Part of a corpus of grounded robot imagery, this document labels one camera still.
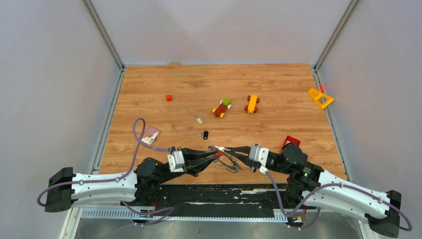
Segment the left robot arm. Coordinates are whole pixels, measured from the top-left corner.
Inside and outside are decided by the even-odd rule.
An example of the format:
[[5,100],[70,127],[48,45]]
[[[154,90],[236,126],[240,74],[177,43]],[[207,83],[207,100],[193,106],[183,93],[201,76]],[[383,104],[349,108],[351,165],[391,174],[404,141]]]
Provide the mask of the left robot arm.
[[163,163],[147,157],[135,169],[124,173],[92,175],[75,173],[65,167],[50,177],[48,188],[37,199],[47,213],[63,212],[87,203],[133,202],[146,206],[161,184],[182,175],[197,177],[218,158],[216,147],[206,151],[173,148]]

